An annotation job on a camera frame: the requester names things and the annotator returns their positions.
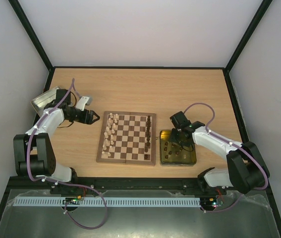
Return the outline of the gold tin box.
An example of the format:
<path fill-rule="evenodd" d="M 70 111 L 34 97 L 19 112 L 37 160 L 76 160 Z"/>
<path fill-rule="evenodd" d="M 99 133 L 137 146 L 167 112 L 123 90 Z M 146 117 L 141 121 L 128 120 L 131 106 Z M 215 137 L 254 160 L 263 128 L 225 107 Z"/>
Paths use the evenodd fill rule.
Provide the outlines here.
<path fill-rule="evenodd" d="M 162 166 L 193 166 L 197 163 L 195 146 L 180 146 L 170 142 L 171 130 L 159 135 L 160 164 Z"/>

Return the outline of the dark king piece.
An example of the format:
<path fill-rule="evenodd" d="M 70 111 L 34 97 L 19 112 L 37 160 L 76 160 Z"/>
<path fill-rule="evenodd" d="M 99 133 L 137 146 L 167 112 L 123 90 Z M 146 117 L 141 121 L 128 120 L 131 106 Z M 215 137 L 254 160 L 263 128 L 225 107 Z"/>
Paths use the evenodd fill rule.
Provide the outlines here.
<path fill-rule="evenodd" d="M 150 129 L 147 129 L 146 130 L 146 137 L 150 137 L 150 136 L 151 136 Z"/>

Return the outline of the wooden chess board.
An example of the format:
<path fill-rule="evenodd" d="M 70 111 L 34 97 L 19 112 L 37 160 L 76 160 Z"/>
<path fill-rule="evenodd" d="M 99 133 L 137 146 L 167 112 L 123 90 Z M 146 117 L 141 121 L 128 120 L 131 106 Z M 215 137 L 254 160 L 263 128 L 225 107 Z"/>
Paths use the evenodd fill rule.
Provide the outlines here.
<path fill-rule="evenodd" d="M 146 147 L 147 117 L 151 116 L 150 146 Z M 105 111 L 99 140 L 96 162 L 130 165 L 154 166 L 156 164 L 156 119 L 154 113 Z M 107 146 L 106 158 L 102 158 L 104 140 L 107 138 L 110 145 Z M 112 157 L 108 158 L 109 147 L 114 147 Z"/>

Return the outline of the silver tin lid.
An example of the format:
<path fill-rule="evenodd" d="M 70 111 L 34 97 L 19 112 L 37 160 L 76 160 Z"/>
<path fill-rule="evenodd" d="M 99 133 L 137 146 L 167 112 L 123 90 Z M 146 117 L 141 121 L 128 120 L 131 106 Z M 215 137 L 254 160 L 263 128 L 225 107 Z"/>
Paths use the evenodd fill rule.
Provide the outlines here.
<path fill-rule="evenodd" d="M 39 117 L 42 116 L 46 104 L 49 104 L 56 99 L 56 91 L 58 89 L 60 89 L 60 87 L 54 87 L 31 101 L 31 105 L 35 109 Z"/>

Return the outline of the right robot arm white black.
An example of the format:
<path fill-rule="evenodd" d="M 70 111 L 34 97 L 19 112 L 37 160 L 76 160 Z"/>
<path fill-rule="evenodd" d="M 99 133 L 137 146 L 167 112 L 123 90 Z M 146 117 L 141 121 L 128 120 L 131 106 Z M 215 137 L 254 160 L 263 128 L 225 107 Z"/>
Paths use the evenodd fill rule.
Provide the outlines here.
<path fill-rule="evenodd" d="M 199 145 L 223 158 L 226 169 L 211 167 L 198 175 L 198 189 L 209 194 L 215 187 L 233 187 L 242 194 L 264 190 L 269 185 L 269 170 L 263 157 L 251 141 L 240 143 L 230 140 L 200 121 L 191 122 L 180 111 L 170 117 L 174 138 L 183 135 L 194 145 Z"/>

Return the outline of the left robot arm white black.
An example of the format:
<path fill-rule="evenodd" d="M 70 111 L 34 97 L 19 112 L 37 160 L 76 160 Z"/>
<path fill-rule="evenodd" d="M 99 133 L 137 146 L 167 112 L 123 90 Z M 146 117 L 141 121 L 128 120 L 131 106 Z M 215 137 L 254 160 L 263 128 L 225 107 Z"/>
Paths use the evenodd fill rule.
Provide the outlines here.
<path fill-rule="evenodd" d="M 51 137 L 64 122 L 93 124 L 100 117 L 85 107 L 92 102 L 91 96 L 79 96 L 72 90 L 54 88 L 38 97 L 36 107 L 38 121 L 24 134 L 13 139 L 15 169 L 18 176 L 27 176 L 32 181 L 77 182 L 75 169 L 57 162 Z"/>

